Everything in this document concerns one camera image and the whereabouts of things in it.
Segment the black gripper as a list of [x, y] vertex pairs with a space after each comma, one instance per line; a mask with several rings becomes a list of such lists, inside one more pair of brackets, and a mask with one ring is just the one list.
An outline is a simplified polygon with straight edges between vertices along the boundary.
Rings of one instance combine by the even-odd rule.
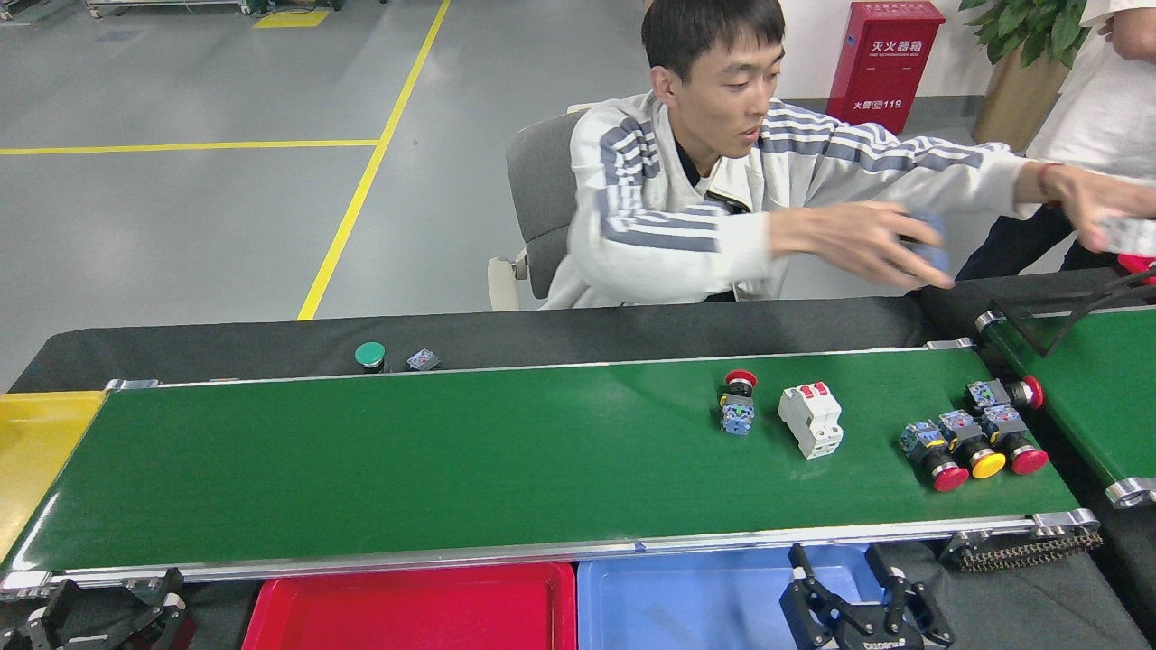
[[792, 579], [779, 605], [796, 649], [924, 649], [956, 641], [929, 589], [892, 566], [879, 544], [867, 551], [872, 575], [883, 589], [881, 621], [870, 631], [851, 625], [849, 618], [838, 622], [838, 610], [847, 601], [816, 578], [801, 542], [793, 542], [788, 557]]

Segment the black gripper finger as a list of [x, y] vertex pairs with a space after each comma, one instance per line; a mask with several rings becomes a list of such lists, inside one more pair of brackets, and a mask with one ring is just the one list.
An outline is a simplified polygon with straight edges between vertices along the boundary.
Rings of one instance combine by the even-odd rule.
[[181, 599], [184, 576], [176, 568], [160, 576], [124, 579], [121, 588], [136, 597], [144, 610], [112, 626], [98, 640], [99, 649], [188, 649], [197, 625]]
[[25, 618], [20, 630], [25, 638], [25, 649], [88, 649], [87, 638], [62, 638], [62, 625], [76, 604], [83, 589], [74, 579], [45, 588], [18, 589], [18, 600], [38, 601], [40, 607]]

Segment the seated person's right hand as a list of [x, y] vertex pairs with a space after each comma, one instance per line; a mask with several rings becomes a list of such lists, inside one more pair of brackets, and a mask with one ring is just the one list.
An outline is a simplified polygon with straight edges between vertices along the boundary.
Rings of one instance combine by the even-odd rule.
[[913, 246], [941, 246], [942, 236], [901, 205], [837, 204], [815, 209], [812, 219], [815, 254], [855, 276], [907, 291], [926, 285], [954, 287], [948, 274], [913, 251]]

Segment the seated person's left hand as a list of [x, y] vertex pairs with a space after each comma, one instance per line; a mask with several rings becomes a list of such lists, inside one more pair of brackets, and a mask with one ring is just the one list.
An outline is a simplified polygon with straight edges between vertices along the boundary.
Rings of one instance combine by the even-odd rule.
[[1109, 250], [1106, 228], [1116, 221], [1155, 217], [1155, 190], [1134, 182], [1061, 163], [1044, 165], [1037, 180], [1044, 197], [1061, 205], [1082, 246], [1096, 254]]

